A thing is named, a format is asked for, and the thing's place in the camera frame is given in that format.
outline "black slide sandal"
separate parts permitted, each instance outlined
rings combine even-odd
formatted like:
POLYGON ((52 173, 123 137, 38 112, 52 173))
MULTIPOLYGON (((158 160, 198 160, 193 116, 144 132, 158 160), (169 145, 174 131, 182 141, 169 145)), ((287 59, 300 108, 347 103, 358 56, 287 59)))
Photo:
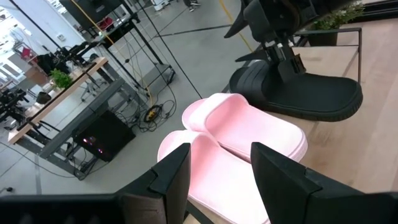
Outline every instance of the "black slide sandal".
POLYGON ((312 121, 348 119, 362 104, 361 85, 350 78, 306 73, 283 82, 277 72, 269 72, 272 69, 259 61, 237 70, 229 81, 231 92, 260 110, 312 121))

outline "potted plant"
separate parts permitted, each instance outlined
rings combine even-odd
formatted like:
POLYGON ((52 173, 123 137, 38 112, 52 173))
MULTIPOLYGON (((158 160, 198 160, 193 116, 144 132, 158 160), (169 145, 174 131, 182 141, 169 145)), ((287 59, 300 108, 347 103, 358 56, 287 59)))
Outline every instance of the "potted plant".
MULTIPOLYGON (((340 10, 315 21, 310 30, 339 29, 341 25, 347 24, 350 20, 360 16, 363 10, 362 1, 354 1, 340 10)), ((338 33, 312 34, 308 36, 308 41, 311 46, 335 46, 337 44, 337 35, 338 33)))
POLYGON ((61 72, 58 69, 54 69, 51 71, 51 77, 55 83, 55 86, 58 88, 68 88, 72 85, 72 78, 67 75, 65 72, 61 72))

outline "shoe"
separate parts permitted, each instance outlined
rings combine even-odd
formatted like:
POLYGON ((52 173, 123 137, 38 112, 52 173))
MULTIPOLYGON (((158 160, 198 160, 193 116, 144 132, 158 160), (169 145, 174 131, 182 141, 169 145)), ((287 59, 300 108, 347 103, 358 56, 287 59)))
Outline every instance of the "shoe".
POLYGON ((200 6, 200 3, 198 1, 191 1, 191 5, 200 6))

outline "slide sandal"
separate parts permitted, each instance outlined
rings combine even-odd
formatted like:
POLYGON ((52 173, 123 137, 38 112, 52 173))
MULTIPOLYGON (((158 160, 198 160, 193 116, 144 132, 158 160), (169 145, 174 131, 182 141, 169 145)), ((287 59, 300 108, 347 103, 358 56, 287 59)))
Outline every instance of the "slide sandal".
POLYGON ((160 161, 183 143, 191 144, 188 197, 229 223, 269 223, 249 163, 224 150, 207 133, 174 131, 160 144, 160 161))
POLYGON ((229 81, 231 93, 242 94, 260 110, 312 121, 348 119, 362 104, 361 85, 350 78, 306 73, 284 82, 271 70, 277 71, 275 66, 258 61, 244 73, 235 72, 229 81))
POLYGON ((252 142, 261 142, 295 161, 303 158, 308 147, 299 127, 250 106, 239 94, 215 93, 194 102, 183 112, 182 123, 188 130, 211 134, 248 162, 252 142))

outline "yellow cable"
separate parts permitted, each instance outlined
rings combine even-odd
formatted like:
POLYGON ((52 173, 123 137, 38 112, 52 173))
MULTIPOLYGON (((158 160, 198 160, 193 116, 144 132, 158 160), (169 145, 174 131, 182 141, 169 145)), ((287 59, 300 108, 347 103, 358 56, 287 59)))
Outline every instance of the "yellow cable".
MULTIPOLYGON (((89 16, 89 15, 87 15, 87 13, 75 2, 75 0, 71 0, 73 3, 74 3, 74 5, 86 16, 86 18, 98 29, 98 30, 101 30, 101 28, 100 27, 98 27, 98 25, 91 19, 91 17, 89 16)), ((112 45, 114 45, 114 42, 113 42, 113 40, 106 34, 106 33, 104 33, 104 36, 112 43, 112 45)), ((148 91, 148 94, 149 94, 149 101, 150 101, 150 107, 152 107, 153 106, 153 101, 152 101, 152 94, 150 93, 150 90, 149 90, 149 87, 148 87, 148 85, 147 85, 147 83, 145 82, 145 80, 144 80, 144 78, 142 77, 142 74, 141 73, 138 73, 139 75, 140 75, 140 77, 141 77, 141 80, 142 80, 142 82, 144 83, 144 85, 145 85, 145 88, 147 89, 147 91, 148 91)))
MULTIPOLYGON (((225 7, 224 1, 223 0, 219 0, 221 7, 223 7, 225 14, 228 16, 229 21, 231 22, 231 24, 233 24, 234 20, 231 16, 231 13, 229 13, 229 11, 227 10, 227 8, 225 7)), ((241 36, 243 42, 246 44, 246 46, 248 47, 248 49, 253 52, 253 49, 250 47, 249 42, 244 38, 244 36, 239 32, 239 35, 241 36)))

